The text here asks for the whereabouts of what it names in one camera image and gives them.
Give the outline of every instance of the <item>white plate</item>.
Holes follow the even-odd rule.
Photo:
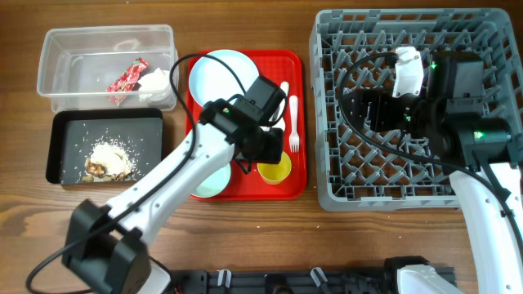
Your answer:
[[[259,76],[254,62],[245,54],[234,50],[217,50],[208,53],[229,65],[247,91]],[[232,73],[210,58],[202,57],[189,74],[189,91],[194,100],[203,106],[209,101],[231,98],[243,92]]]
[[[230,180],[230,164],[215,171],[192,193],[196,197],[209,198],[218,195],[226,188]]]

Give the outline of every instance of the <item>red wrapper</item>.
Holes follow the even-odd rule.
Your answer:
[[[134,85],[136,85],[136,82],[138,82],[138,78],[140,77],[140,73],[146,69],[149,66],[145,60],[141,59],[140,57],[134,60],[131,66],[127,69],[125,73],[123,73],[119,79],[116,80],[116,82],[113,82],[112,85],[109,86],[107,91],[131,91],[134,88]],[[109,101],[115,103],[116,105],[120,105],[122,103],[127,95],[116,95],[116,96],[110,96]]]

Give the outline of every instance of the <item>wooden table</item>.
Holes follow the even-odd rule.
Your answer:
[[[308,270],[378,265],[391,256],[422,255],[455,267],[458,285],[477,292],[476,272],[463,214],[454,209],[397,212],[326,212],[317,202],[314,101],[308,78],[308,38],[315,14],[326,8],[456,7],[438,1],[217,1],[177,3],[65,0],[3,0],[0,4],[0,293],[25,293],[27,273],[63,246],[69,217],[85,198],[99,204],[128,185],[46,182],[47,147],[54,113],[38,96],[38,60],[45,33],[53,28],[168,24],[181,55],[206,48],[287,48],[306,66],[309,182],[295,201],[199,203],[187,201],[169,219],[150,249],[172,269]],[[520,0],[477,0],[512,15],[523,41]],[[181,71],[186,85],[187,65]],[[168,148],[184,136],[181,109],[165,113]],[[36,284],[46,290],[85,287],[58,262]]]

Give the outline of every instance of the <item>yellow cup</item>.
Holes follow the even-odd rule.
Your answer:
[[[261,178],[270,185],[277,185],[285,180],[292,168],[291,158],[285,152],[282,152],[278,164],[258,163]]]

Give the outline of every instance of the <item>gray dish rack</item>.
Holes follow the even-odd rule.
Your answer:
[[[419,164],[365,144],[344,124],[334,96],[354,62],[373,52],[415,46],[426,67],[434,51],[473,51],[485,62],[484,116],[507,119],[523,141],[523,69],[508,14],[501,9],[324,10],[309,38],[315,97],[316,171],[320,205],[328,211],[390,211],[410,207],[459,207],[441,167]],[[382,59],[363,64],[344,92],[392,87]],[[416,155],[431,156],[427,140],[399,131],[367,136]]]

